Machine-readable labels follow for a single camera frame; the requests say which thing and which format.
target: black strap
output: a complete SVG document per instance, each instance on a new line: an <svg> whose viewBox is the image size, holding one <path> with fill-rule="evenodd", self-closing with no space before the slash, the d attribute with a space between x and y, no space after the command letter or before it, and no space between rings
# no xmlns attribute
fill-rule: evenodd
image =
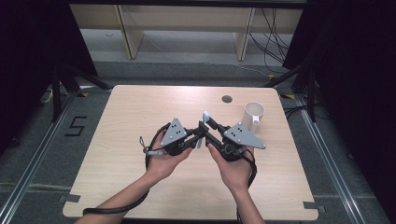
<svg viewBox="0 0 396 224"><path fill-rule="evenodd" d="M253 153L251 153L251 151L246 150L248 153L250 153L252 160L249 159L247 156L245 156L244 154L241 154L241 158L244 159L245 161L247 161L250 164L251 167L251 173L250 173L250 178L248 179L247 182L247 187L249 188L250 185L253 183L254 178L256 177L257 174L257 165L256 165L256 159L254 158ZM239 212L238 212L238 208L236 208L236 221L239 224L243 224L244 222L242 221L242 218L239 216Z"/></svg>
<svg viewBox="0 0 396 224"><path fill-rule="evenodd" d="M151 143L148 147L148 150L152 150L152 147L154 146L155 140L157 139L158 135L166 128L169 127L169 124L164 125L161 127L160 130L155 134L154 138L151 140ZM144 146L143 138L140 137L140 144ZM146 155L145 158L145 164L146 164L146 170L149 168L149 155ZM149 195L149 190L142 196L140 197L136 202L128 204L123 207L118 207L118 208L85 208L82 211L82 215L86 214L117 214L117 213L123 213L123 212L128 212L129 210L137 207L139 204L141 204L143 201L145 201L146 197Z"/></svg>

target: black wire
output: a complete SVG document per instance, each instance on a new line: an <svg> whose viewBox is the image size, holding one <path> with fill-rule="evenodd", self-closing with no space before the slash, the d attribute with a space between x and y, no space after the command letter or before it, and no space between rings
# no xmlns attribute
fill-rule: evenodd
<svg viewBox="0 0 396 224"><path fill-rule="evenodd" d="M273 8L273 31L274 31L274 38L276 40L276 44L277 44L277 48L279 50L280 56L282 57L282 60L285 61L286 54L285 54L285 52L283 52L283 49L280 47L280 44L278 41L279 35L277 34L277 31L276 31L276 8Z"/></svg>
<svg viewBox="0 0 396 224"><path fill-rule="evenodd" d="M265 47L263 47L254 37L252 34L250 34L251 39L253 40L253 42L256 44L256 46L262 50L264 53L269 54L271 57L273 57L275 60L277 60L280 63L283 63L282 59L277 57L273 52L271 52L270 50L266 49Z"/></svg>
<svg viewBox="0 0 396 224"><path fill-rule="evenodd" d="M279 38L280 42L282 42L282 44L284 45L280 45L280 47L284 48L284 49L289 49L289 45L287 43L285 43L282 38L280 37L280 35L276 34L277 37Z"/></svg>
<svg viewBox="0 0 396 224"><path fill-rule="evenodd" d="M323 106L323 104L315 103L314 106ZM307 108L308 108L308 105L299 105L299 106L295 106L295 107L283 108L283 110L285 111L285 115L287 115L286 119L289 119L290 116L292 114L294 114L296 111L307 109ZM318 114L315 114L315 117L320 118L320 119L331 119L330 117L325 118L325 117L319 116Z"/></svg>
<svg viewBox="0 0 396 224"><path fill-rule="evenodd" d="M256 165L256 159L254 158L253 153L248 149L245 151L247 151L251 155L251 158L252 158L252 160L251 160L248 157L246 157L244 154L240 155L241 158L244 159L245 161L247 161L251 167L250 178L248 179L248 182L247 182L247 187L249 188L250 185L253 183L254 178L256 177L257 165ZM243 224L242 218L241 218L241 216L239 216L238 208L236 208L236 220L239 224Z"/></svg>
<svg viewBox="0 0 396 224"><path fill-rule="evenodd" d="M283 49L289 49L289 46L287 45L287 44L285 44L283 41L282 41L282 39L280 39L281 40L281 42L284 44L284 45L281 45L281 44L279 44L279 46L281 47L281 48L283 48ZM272 40L272 39L270 39L270 41L272 42L272 43L274 43L274 44L277 44L274 40Z"/></svg>
<svg viewBox="0 0 396 224"><path fill-rule="evenodd" d="M270 40L271 40L271 35L273 35L274 34L274 31L273 31L273 26L271 26L271 24L270 24L270 22L268 21L268 19L267 19L267 16L265 15L265 13L264 13L264 10L262 9L262 15L264 16L264 18L265 18L265 21L267 22L267 25L268 25L268 28L270 29L270 36L269 37L267 37L267 43L266 43L266 45L265 45L265 49L268 49L268 45L269 45L269 42L270 42ZM265 65L265 67L268 69L268 70L270 70L271 72L273 72L273 73L282 73L282 72L277 72L277 71L274 71L274 70L272 70L271 68L269 68L268 67L268 65L267 65L267 61L266 61L266 54L264 53L264 65Z"/></svg>
<svg viewBox="0 0 396 224"><path fill-rule="evenodd" d="M148 147L148 150L152 150L152 147L154 146L155 140L157 139L158 135L168 128L170 123L167 123L166 125L162 126L160 130L155 134L155 136L152 138L151 143ZM144 141L143 138L140 137L140 144L144 146ZM149 168L149 155L146 155L145 158L145 163L146 163L146 170ZM117 213L123 213L123 212L128 212L129 210L137 207L139 204L141 204L143 201L145 201L146 197L149 195L149 190L142 196L140 197L136 202L128 204L123 207L117 207L117 208L85 208L82 211L82 215L86 214L117 214Z"/></svg>

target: wrist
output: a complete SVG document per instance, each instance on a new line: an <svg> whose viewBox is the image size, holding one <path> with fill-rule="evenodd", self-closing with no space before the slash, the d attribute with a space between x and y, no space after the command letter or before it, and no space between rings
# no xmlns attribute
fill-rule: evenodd
<svg viewBox="0 0 396 224"><path fill-rule="evenodd" d="M161 180L163 180L161 177L159 177L158 175L152 174L150 172L145 172L142 177L142 179L145 180L145 182L149 185L149 186L154 186L156 185L158 182L160 182Z"/></svg>
<svg viewBox="0 0 396 224"><path fill-rule="evenodd" d="M233 188L230 189L230 192L234 197L243 197L249 194L248 188Z"/></svg>

